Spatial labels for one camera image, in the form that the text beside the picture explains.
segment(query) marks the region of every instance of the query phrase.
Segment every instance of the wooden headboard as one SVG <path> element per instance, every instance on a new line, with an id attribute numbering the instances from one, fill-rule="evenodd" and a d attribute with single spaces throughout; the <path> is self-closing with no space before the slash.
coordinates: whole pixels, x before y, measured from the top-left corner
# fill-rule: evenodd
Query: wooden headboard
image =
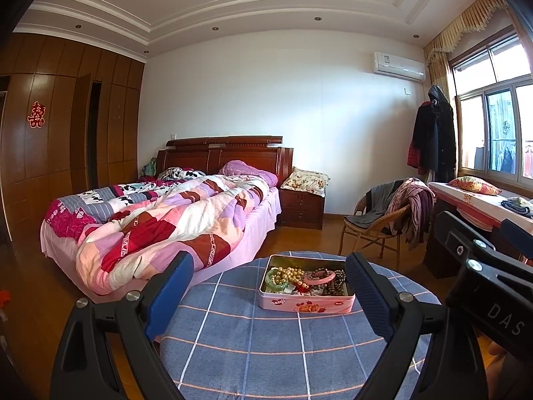
<path id="1" fill-rule="evenodd" d="M 272 147 L 283 137 L 270 135 L 205 137 L 169 140 L 157 153 L 157 174 L 170 167 L 194 168 L 217 174 L 229 161 L 240 159 L 278 176 L 278 187 L 292 172 L 292 148 Z"/>

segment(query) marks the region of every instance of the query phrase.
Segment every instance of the purple pillow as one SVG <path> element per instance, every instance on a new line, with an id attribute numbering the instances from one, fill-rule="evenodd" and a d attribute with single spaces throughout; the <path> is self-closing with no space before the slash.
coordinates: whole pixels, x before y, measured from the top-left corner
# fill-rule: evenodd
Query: purple pillow
<path id="1" fill-rule="evenodd" d="M 270 188 L 274 188 L 278 184 L 278 177 L 275 174 L 265 170 L 258 170 L 238 159 L 229 161 L 220 169 L 219 174 L 223 174 L 224 176 L 259 176 L 266 180 Z"/>

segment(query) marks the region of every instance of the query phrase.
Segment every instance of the white wall-mounted air conditioner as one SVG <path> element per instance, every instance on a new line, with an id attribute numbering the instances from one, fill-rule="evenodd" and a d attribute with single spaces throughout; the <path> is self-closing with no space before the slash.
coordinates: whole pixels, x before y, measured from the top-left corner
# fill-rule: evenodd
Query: white wall-mounted air conditioner
<path id="1" fill-rule="evenodd" d="M 418 82 L 426 79 L 423 63 L 383 53 L 374 53 L 374 73 Z"/>

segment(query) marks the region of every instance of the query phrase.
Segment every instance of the metal bolt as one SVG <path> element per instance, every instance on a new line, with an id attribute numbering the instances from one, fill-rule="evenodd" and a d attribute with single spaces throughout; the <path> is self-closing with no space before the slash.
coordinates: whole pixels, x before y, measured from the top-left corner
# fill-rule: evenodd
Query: metal bolt
<path id="1" fill-rule="evenodd" d="M 485 245 L 485 242 L 481 242 L 479 239 L 474 239 L 474 243 L 477 246 L 480 246 L 481 248 L 487 248 L 487 246 Z"/>
<path id="2" fill-rule="evenodd" d="M 466 261 L 466 264 L 470 266 L 473 270 L 480 272 L 483 269 L 483 266 L 481 266 L 481 263 L 479 263 L 477 260 L 474 259 L 468 259 Z"/>
<path id="3" fill-rule="evenodd" d="M 79 299 L 76 301 L 76 306 L 77 306 L 78 308 L 83 308 L 83 307 L 85 307 L 88 303 L 89 303 L 89 301 L 88 301 L 87 298 L 79 298 Z"/>
<path id="4" fill-rule="evenodd" d="M 141 293 L 138 290 L 132 290 L 131 292 L 126 293 L 126 299 L 130 302 L 136 301 L 141 296 Z"/>
<path id="5" fill-rule="evenodd" d="M 414 296 L 409 293 L 409 292 L 400 292 L 400 301 L 403 301 L 403 302 L 412 302 L 414 298 Z"/>

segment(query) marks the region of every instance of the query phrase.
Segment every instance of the window pane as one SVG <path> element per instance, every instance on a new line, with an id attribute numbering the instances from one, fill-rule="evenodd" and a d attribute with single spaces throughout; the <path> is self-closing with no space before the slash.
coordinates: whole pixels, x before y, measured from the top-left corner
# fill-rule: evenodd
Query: window pane
<path id="1" fill-rule="evenodd" d="M 526 52 L 518 37 L 498 44 L 491 48 L 491 52 L 498 81 L 531 73 Z"/>
<path id="2" fill-rule="evenodd" d="M 476 55 L 454 68 L 457 94 L 470 92 L 496 82 L 488 51 Z"/>
<path id="3" fill-rule="evenodd" d="M 461 101 L 461 165 L 483 170 L 485 127 L 481 96 Z"/>
<path id="4" fill-rule="evenodd" d="M 514 174 L 516 167 L 516 132 L 511 92 L 487 96 L 490 124 L 489 168 Z"/>
<path id="5" fill-rule="evenodd" d="M 523 174 L 533 179 L 533 85 L 517 87 L 516 95 L 522 127 Z"/>

